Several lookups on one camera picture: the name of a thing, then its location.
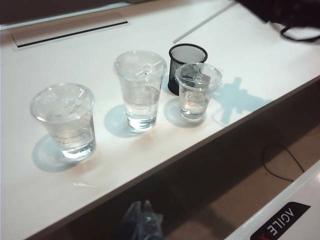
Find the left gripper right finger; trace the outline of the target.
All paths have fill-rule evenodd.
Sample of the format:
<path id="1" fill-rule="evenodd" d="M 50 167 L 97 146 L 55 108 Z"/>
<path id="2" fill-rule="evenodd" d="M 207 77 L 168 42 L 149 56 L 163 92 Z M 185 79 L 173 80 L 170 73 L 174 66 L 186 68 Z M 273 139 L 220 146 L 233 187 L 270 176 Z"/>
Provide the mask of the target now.
<path id="1" fill-rule="evenodd" d="M 142 239 L 163 240 L 161 221 L 148 200 L 145 201 L 142 211 Z"/>

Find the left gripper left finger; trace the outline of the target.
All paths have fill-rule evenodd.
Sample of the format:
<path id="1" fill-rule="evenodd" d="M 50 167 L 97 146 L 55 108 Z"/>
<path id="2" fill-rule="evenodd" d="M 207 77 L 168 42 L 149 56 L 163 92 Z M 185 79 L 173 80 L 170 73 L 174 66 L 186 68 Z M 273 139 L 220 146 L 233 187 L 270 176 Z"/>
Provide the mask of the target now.
<path id="1" fill-rule="evenodd" d="M 125 223 L 125 239 L 126 240 L 141 240 L 141 217 L 142 217 L 142 202 L 133 202 L 124 215 Z"/>

